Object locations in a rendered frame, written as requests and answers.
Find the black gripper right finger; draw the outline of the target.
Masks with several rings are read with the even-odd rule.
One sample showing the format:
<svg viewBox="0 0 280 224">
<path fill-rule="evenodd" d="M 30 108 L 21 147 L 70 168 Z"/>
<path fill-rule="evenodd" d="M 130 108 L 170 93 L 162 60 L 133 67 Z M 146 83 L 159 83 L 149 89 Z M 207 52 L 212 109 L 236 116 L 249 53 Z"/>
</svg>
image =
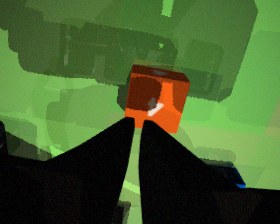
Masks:
<svg viewBox="0 0 280 224">
<path fill-rule="evenodd" d="M 137 173 L 141 224 L 280 224 L 280 189 L 237 187 L 151 119 Z"/>
</svg>

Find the blue block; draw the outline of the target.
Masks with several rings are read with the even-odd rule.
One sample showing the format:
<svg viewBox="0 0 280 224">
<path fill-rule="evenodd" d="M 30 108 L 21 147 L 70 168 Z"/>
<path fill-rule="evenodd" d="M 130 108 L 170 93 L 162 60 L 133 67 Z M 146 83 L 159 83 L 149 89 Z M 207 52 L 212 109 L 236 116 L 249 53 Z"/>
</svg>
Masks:
<svg viewBox="0 0 280 224">
<path fill-rule="evenodd" d="M 241 178 L 239 171 L 235 167 L 219 167 L 219 166 L 211 166 L 211 164 L 207 164 L 212 169 L 215 169 L 216 172 L 222 174 L 222 176 L 229 179 L 230 182 L 234 182 L 237 184 L 237 187 L 246 188 L 246 184 L 244 179 Z"/>
</svg>

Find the red-orange block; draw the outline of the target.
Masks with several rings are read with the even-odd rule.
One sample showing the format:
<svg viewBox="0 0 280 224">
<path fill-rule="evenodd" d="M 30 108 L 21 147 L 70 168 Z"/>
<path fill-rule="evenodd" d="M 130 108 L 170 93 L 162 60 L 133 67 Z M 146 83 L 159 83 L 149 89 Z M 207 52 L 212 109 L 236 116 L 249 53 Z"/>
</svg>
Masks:
<svg viewBox="0 0 280 224">
<path fill-rule="evenodd" d="M 124 117 L 134 117 L 136 128 L 151 119 L 176 133 L 190 84 L 184 73 L 132 64 Z"/>
</svg>

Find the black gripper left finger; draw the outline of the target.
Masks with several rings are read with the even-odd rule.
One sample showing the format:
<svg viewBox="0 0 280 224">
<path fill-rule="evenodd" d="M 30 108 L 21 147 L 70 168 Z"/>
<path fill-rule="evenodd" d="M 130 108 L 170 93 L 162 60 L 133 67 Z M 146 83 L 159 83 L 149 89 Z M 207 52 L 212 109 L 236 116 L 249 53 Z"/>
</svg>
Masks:
<svg viewBox="0 0 280 224">
<path fill-rule="evenodd" d="M 47 161 L 0 153 L 0 224 L 112 224 L 134 127 L 125 116 Z"/>
</svg>

